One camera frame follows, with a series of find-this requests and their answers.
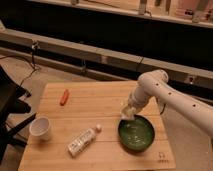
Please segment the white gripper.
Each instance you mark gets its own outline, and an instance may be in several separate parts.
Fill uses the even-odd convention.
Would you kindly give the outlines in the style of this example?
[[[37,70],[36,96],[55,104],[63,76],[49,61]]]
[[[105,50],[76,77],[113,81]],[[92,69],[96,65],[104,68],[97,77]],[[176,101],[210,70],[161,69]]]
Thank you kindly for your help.
[[[148,103],[148,99],[146,97],[141,97],[137,99],[133,93],[131,93],[128,97],[128,100],[125,106],[131,106],[135,108],[135,111],[139,113]]]

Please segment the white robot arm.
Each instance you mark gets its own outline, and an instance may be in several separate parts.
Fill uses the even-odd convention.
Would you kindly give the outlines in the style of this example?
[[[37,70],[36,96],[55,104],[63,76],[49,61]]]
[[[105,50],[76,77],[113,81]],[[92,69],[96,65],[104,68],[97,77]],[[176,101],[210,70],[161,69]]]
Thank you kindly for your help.
[[[164,70],[154,70],[139,76],[136,88],[130,93],[121,117],[133,120],[149,102],[156,97],[181,113],[213,139],[213,107],[191,96],[181,93],[167,82],[168,74]]]

